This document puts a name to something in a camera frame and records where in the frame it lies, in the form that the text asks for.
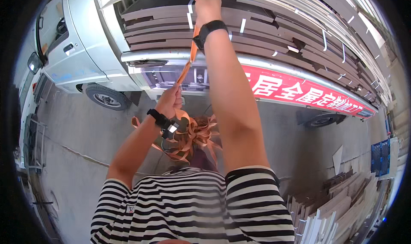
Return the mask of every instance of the red banner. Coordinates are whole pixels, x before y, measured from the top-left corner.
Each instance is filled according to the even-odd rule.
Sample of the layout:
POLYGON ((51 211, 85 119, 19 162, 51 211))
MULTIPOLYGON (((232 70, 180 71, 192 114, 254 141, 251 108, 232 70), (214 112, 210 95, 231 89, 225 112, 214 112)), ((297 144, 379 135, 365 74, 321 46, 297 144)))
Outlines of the red banner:
POLYGON ((361 118, 375 114, 364 104, 314 82, 263 68, 242 67, 255 97, 299 103, 361 118))

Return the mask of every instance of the hand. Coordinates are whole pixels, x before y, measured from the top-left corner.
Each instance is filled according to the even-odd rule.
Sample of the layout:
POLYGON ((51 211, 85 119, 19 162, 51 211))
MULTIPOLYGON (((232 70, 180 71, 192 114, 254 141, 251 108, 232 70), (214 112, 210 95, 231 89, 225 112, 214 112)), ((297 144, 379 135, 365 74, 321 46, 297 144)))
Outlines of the hand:
POLYGON ((181 88, 175 84, 170 89, 163 92, 155 109, 158 113, 165 115, 168 119, 173 118, 176 113, 174 108, 182 107, 181 88))
POLYGON ((221 0, 195 0, 196 24, 201 28, 214 20, 221 20, 221 0))

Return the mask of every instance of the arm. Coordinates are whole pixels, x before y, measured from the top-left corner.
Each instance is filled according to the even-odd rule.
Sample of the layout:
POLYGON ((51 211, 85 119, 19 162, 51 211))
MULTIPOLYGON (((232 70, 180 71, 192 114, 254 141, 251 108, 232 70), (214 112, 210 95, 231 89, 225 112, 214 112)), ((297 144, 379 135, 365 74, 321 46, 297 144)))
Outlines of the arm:
MULTIPOLYGON (((221 20, 221 0, 196 0, 195 6, 199 26, 221 20)), ((204 50, 226 171, 249 165, 269 167, 257 104, 227 32, 211 32, 204 50)))
MULTIPOLYGON (((181 89, 175 85, 163 93, 155 109, 170 119, 175 116, 174 108, 181 108, 181 104, 181 89)), ((127 137, 118 149, 110 164, 107 179, 121 180, 131 188, 134 173, 143 163, 151 144, 159 133, 160 127, 155 124, 155 119, 151 115, 146 116, 141 125, 127 137)))

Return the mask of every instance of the white truck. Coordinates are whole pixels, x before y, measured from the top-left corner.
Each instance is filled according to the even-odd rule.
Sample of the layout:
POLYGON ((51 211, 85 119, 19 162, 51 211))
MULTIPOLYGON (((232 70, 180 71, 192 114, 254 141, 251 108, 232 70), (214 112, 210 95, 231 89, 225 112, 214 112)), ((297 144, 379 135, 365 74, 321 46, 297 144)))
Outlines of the white truck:
MULTIPOLYGON (((188 61, 193 0, 53 2, 57 4, 48 4, 48 10, 56 7, 60 15, 38 16, 37 50, 28 67, 64 92, 85 93, 101 106, 124 110, 131 103, 124 92, 144 91, 156 99, 188 61), (57 28, 51 41, 40 35, 46 22, 57 28)), ((375 58, 380 53, 375 41, 369 45, 369 39, 354 33, 356 27, 365 31, 365 23, 354 20, 350 26, 322 0, 223 0, 222 6, 256 100, 316 108, 305 119, 311 127, 342 121, 346 115, 369 118, 389 102, 386 68, 375 58)), ((208 95, 200 52, 182 87, 183 95, 208 95)))

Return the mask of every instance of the side mirror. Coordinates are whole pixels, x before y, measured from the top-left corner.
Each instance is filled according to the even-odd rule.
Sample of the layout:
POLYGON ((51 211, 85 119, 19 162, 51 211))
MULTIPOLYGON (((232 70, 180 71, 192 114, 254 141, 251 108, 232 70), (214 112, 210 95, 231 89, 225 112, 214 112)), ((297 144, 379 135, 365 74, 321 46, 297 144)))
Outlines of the side mirror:
POLYGON ((28 59, 28 62, 27 62, 27 66, 33 75, 35 75, 37 71, 41 68, 42 61, 40 60, 36 52, 33 52, 30 55, 30 58, 28 59))

